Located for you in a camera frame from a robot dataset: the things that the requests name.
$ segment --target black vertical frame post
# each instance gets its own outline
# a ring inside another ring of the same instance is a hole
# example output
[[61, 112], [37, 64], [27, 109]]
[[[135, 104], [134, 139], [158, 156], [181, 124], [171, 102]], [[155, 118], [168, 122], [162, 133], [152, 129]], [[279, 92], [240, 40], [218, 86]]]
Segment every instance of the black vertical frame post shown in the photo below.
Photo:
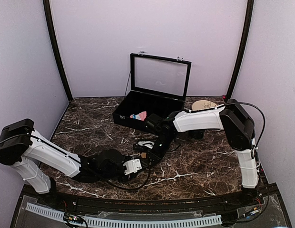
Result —
[[50, 2], [49, 2], [49, 0], [43, 0], [43, 4], [44, 4], [45, 17], [46, 17], [48, 33], [49, 33], [49, 37], [50, 37], [50, 41], [51, 41], [51, 45], [52, 45], [53, 54], [56, 59], [56, 63], [58, 66], [59, 74], [60, 74], [60, 77], [61, 77], [61, 80], [62, 80], [62, 83], [64, 86], [66, 96], [67, 96], [69, 102], [71, 102], [73, 97], [71, 94], [70, 87], [68, 85], [68, 81], [66, 78], [66, 74], [65, 74], [62, 59], [61, 59], [61, 55], [59, 52], [59, 47], [58, 47], [57, 38], [56, 38], [55, 31], [54, 31], [54, 26], [53, 26], [53, 21], [52, 21], [52, 16], [51, 16]]
[[240, 45], [239, 45], [239, 50], [238, 50], [238, 54], [237, 54], [237, 57], [236, 57], [236, 62], [235, 62], [234, 70], [233, 70], [233, 73], [232, 73], [230, 85], [229, 85], [227, 94], [225, 96], [225, 100], [230, 99], [232, 94], [233, 94], [233, 90], [234, 90], [234, 87], [236, 85], [239, 70], [240, 70], [241, 65], [242, 65], [244, 52], [245, 52], [245, 48], [246, 48], [246, 43], [247, 43], [247, 39], [248, 39], [248, 34], [249, 34], [249, 28], [250, 28], [250, 22], [251, 22], [251, 17], [252, 17], [253, 5], [254, 5], [254, 0], [248, 0], [242, 38], [241, 38], [241, 42], [240, 42]]

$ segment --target black box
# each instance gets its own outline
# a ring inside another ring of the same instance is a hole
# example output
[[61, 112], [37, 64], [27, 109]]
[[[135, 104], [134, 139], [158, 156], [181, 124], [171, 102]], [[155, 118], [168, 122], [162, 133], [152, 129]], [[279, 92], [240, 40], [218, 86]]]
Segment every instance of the black box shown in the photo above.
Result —
[[114, 123], [151, 133], [144, 121], [130, 118], [146, 111], [166, 118], [184, 108], [191, 62], [130, 54], [131, 91], [113, 113]]

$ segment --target white perforated rail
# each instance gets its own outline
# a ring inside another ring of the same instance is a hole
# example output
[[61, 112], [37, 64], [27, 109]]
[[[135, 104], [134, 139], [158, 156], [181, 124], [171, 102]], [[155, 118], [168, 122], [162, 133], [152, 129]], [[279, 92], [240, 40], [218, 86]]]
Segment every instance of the white perforated rail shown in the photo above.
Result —
[[[58, 210], [45, 208], [32, 203], [27, 203], [26, 210], [52, 220], [63, 222], [64, 212]], [[83, 218], [90, 228], [199, 228], [222, 224], [220, 215], [205, 218], [152, 222], [99, 219], [89, 216]]]

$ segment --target white wall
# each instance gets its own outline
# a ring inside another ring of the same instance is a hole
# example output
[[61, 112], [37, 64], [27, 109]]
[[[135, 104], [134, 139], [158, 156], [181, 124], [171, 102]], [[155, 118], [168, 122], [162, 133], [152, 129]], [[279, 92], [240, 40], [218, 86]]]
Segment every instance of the white wall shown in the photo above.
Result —
[[[259, 155], [295, 227], [295, 0], [255, 1], [233, 97], [256, 104], [266, 115]], [[254, 117], [260, 126], [261, 117]]]
[[188, 95], [226, 94], [246, 0], [52, 0], [66, 74], [75, 97], [122, 96], [129, 54], [193, 62]]
[[[0, 132], [24, 118], [45, 137], [68, 105], [52, 53], [41, 0], [0, 0]], [[0, 227], [10, 227], [23, 186], [0, 164]]]

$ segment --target black marble surface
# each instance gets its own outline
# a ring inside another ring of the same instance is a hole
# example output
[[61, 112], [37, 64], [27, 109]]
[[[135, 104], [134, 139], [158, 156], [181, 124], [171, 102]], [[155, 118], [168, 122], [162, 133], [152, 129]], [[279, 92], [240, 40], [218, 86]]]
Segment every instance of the black marble surface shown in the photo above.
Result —
[[[154, 138], [113, 123], [112, 113], [123, 98], [77, 98], [67, 109], [52, 141], [67, 151], [90, 156], [110, 148], [123, 154], [136, 154], [133, 143], [140, 138]], [[190, 108], [196, 100], [206, 99], [217, 104], [222, 98], [188, 97]], [[58, 191], [89, 197], [128, 200], [175, 200], [222, 195], [240, 191], [241, 172], [238, 160], [226, 141], [224, 131], [206, 131], [202, 140], [186, 133], [172, 143], [174, 152], [168, 152], [162, 162], [152, 169], [145, 187], [138, 191], [119, 190], [104, 182], [79, 183], [59, 171], [42, 164], [42, 171], [54, 178]], [[146, 179], [148, 171], [140, 173], [123, 187], [136, 187]]]

